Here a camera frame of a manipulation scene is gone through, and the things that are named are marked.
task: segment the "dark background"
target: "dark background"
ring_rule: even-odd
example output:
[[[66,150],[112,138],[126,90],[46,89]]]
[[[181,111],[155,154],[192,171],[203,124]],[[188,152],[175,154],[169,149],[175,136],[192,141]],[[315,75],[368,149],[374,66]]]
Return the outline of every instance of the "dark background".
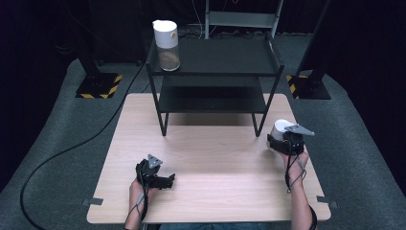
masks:
[[[99,62],[144,60],[154,19],[170,19],[179,27],[197,22],[189,0],[60,2],[69,6],[77,20],[77,30],[93,59]],[[204,1],[194,2],[202,21]],[[223,3],[219,2],[213,1],[213,10],[222,10]],[[325,4],[326,0],[285,0],[277,32],[315,33],[302,70],[326,66],[326,74],[348,91],[404,192],[405,4],[400,0],[333,0],[320,29],[315,31]],[[238,4],[228,1],[226,10],[273,12],[276,6],[276,1],[239,0]],[[67,66],[77,58],[63,15],[59,1],[1,2],[0,189],[8,183],[47,121]],[[216,32],[227,30],[230,28],[216,28]]]

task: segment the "gray floor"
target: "gray floor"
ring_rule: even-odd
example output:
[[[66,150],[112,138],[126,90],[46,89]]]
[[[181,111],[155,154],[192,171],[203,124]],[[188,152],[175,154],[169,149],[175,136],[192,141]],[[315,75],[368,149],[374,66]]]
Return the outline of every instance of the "gray floor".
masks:
[[[339,204],[339,208],[331,209],[331,219],[321,222],[319,227],[404,229],[405,196],[346,91],[325,76],[331,100],[294,100],[290,95],[284,76],[296,72],[309,39],[309,35],[277,35],[285,63],[277,93],[288,97],[298,123],[316,132],[315,137],[305,138],[306,145],[325,195]],[[95,191],[119,118],[120,112],[115,114],[116,110],[127,89],[128,93],[140,93],[148,86],[147,72],[142,68],[133,81],[140,70],[136,65],[105,64],[100,69],[123,74],[114,97],[77,99],[75,93],[84,71],[77,60],[70,65],[48,123],[0,195],[0,229],[34,229],[21,211],[20,192],[33,170],[58,153],[61,155],[44,164],[27,184],[24,206],[34,222],[46,229],[123,229],[118,224],[88,223],[88,207],[81,203]],[[78,147],[63,152],[74,146]],[[273,226],[273,229],[289,229],[290,224],[278,222]]]

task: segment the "stand base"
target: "stand base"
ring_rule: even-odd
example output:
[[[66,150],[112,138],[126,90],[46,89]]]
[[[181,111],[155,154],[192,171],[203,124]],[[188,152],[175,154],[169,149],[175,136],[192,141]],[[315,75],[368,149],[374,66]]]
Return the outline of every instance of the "stand base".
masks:
[[[81,83],[76,97],[85,99],[112,98],[122,77],[122,75],[115,73],[100,73],[96,79],[86,77]]]
[[[295,99],[331,99],[323,82],[320,82],[317,89],[310,90],[307,85],[307,82],[309,81],[307,76],[299,76],[297,78],[288,75],[286,76],[286,79],[289,83],[290,92]]]

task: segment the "lower shelf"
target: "lower shelf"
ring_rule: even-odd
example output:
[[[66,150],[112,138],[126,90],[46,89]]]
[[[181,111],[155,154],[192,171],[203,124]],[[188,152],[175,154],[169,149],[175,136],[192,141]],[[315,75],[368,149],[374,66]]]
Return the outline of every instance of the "lower shelf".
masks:
[[[163,113],[263,113],[259,78],[165,77],[159,106]]]

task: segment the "yellow and black hazard tape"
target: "yellow and black hazard tape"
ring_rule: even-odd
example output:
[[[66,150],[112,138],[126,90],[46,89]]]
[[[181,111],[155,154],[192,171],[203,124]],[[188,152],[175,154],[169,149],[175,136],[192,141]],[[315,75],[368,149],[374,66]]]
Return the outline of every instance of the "yellow and black hazard tape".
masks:
[[[84,99],[108,99],[112,98],[114,93],[117,91],[117,88],[119,87],[119,83],[122,80],[123,75],[117,76],[117,78],[114,80],[114,83],[108,93],[103,93],[103,94],[93,94],[93,93],[88,93],[88,94],[77,94],[77,98],[84,98]]]
[[[299,78],[307,79],[307,76],[300,75]],[[288,75],[288,76],[286,76],[286,79],[287,79],[287,83],[289,84],[289,89],[290,89],[290,92],[292,93],[293,98],[300,99],[299,94],[298,94],[298,87],[295,85],[293,77]]]

